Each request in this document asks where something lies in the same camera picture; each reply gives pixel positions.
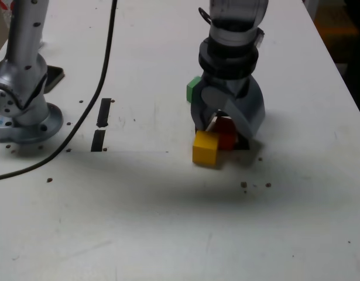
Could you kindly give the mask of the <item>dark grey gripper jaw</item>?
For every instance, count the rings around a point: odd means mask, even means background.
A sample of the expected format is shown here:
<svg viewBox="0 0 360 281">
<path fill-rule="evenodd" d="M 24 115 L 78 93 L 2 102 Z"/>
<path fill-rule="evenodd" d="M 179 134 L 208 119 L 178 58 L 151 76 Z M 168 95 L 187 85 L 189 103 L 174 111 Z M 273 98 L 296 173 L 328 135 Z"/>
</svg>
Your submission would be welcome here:
<svg viewBox="0 0 360 281">
<path fill-rule="evenodd" d="M 191 117 L 197 130 L 205 131 L 211 119 L 215 116 L 216 109 L 207 105 L 202 96 L 202 90 L 207 86 L 206 83 L 198 83 L 192 90 L 191 96 Z"/>
</svg>

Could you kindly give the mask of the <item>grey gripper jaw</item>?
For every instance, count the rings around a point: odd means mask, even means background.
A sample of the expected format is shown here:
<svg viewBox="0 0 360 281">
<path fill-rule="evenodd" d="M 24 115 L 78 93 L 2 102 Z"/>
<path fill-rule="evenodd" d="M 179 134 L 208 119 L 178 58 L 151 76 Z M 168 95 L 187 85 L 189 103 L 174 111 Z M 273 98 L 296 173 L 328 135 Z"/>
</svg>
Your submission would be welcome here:
<svg viewBox="0 0 360 281">
<path fill-rule="evenodd" d="M 227 114 L 245 138 L 253 138 L 265 118 L 263 95 L 256 80 L 249 76 L 235 95 L 215 86 L 205 87 L 201 97 L 206 105 Z"/>
</svg>

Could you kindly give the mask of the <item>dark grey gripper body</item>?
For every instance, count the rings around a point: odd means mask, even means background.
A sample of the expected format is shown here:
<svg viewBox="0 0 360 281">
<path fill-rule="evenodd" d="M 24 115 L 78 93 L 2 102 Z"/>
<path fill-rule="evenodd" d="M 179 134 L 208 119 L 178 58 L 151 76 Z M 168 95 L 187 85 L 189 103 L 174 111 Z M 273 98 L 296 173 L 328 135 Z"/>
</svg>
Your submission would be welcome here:
<svg viewBox="0 0 360 281">
<path fill-rule="evenodd" d="M 244 98 L 253 91 L 251 76 L 238 78 L 236 80 L 226 80 L 210 74 L 203 74 L 201 78 L 205 82 L 205 87 L 201 90 L 202 98 L 204 98 L 208 92 L 208 90 L 206 90 L 208 87 L 216 88 L 221 92 L 233 95 L 235 98 Z"/>
</svg>

